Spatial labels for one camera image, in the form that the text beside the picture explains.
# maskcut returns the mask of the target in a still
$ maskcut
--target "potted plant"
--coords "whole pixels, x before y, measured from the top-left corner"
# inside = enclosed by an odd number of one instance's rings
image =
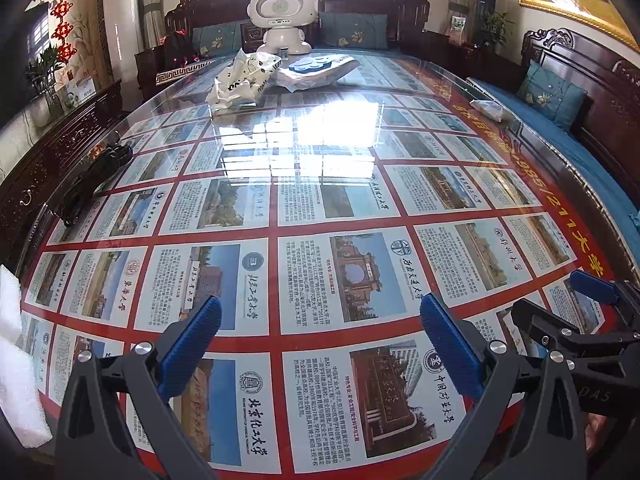
[[[484,38],[482,44],[491,48],[492,52],[495,52],[497,45],[507,43],[508,25],[513,25],[513,23],[507,20],[506,12],[488,14],[481,29]]]
[[[39,96],[44,95],[47,102],[49,117],[45,119],[40,114],[40,119],[36,118],[39,126],[44,126],[47,121],[55,120],[62,115],[62,104],[60,104],[60,99],[56,95],[55,89],[55,72],[61,68],[62,63],[58,59],[58,48],[49,45],[33,62],[29,62],[25,70],[29,83],[35,88]]]

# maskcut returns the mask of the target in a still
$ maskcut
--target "wooden sofa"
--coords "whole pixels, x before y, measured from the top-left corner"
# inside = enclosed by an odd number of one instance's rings
[[[640,207],[640,69],[577,32],[529,31],[522,44],[523,79],[535,60],[587,91],[571,134]]]
[[[196,27],[218,23],[247,20],[246,7],[251,0],[187,0],[165,16],[167,32],[185,30],[189,35]],[[427,0],[319,0],[318,8],[325,12],[357,12],[386,14],[386,36],[390,48],[409,49],[419,44],[424,23],[429,18]],[[253,23],[244,23],[242,49],[254,52],[262,44],[264,30]],[[303,27],[306,40],[311,45],[320,42],[320,23],[316,21]],[[145,99],[170,84],[172,79],[162,80],[158,74],[165,72],[164,47],[158,46],[136,55],[138,82]]]

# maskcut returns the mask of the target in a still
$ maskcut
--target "blue gripper pad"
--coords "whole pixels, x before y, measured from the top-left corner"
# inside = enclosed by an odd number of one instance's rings
[[[591,276],[583,270],[574,270],[569,275],[569,283],[574,290],[589,296],[598,303],[615,305],[620,299],[618,288],[613,283]]]
[[[159,364],[158,394],[164,402],[182,394],[221,323],[222,306],[220,300],[212,296],[191,318]]]
[[[484,391],[483,368],[475,352],[433,294],[420,304],[420,322],[460,395],[477,401]]]

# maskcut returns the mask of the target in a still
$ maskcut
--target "carved headboard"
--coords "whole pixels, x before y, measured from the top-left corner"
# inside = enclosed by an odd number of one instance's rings
[[[531,59],[587,91],[572,134],[640,208],[640,69],[566,28],[527,32],[522,65]]]
[[[251,0],[187,0],[178,5],[165,17],[167,31],[186,30],[188,34],[195,27],[206,27],[218,23],[246,20],[246,7]],[[429,2],[427,0],[319,0],[318,8],[325,12],[357,12],[368,14],[386,14],[386,31],[388,41],[396,45],[409,41],[419,35],[424,22],[429,18]],[[245,34],[252,32],[250,27],[242,30]],[[307,41],[311,44],[319,41],[319,24],[304,27]],[[262,34],[256,32],[260,40]]]
[[[386,14],[386,38],[391,45],[419,36],[429,19],[428,0],[320,0],[321,12]]]
[[[246,7],[251,0],[187,0],[164,17],[166,30],[186,30],[219,23],[247,20]]]

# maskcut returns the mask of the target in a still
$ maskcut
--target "glass table top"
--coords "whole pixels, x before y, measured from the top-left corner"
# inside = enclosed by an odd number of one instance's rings
[[[80,351],[128,352],[216,295],[222,328],[172,409],[222,478],[406,478],[466,412],[422,331],[423,295],[530,355],[540,347],[510,315],[519,298],[583,333],[612,325],[567,281],[578,268],[614,277],[604,234],[578,213],[590,199],[565,196],[462,80],[353,55],[335,85],[270,87],[212,115],[225,58],[116,127],[134,159],[75,226],[52,229],[24,283],[22,344],[48,413]]]

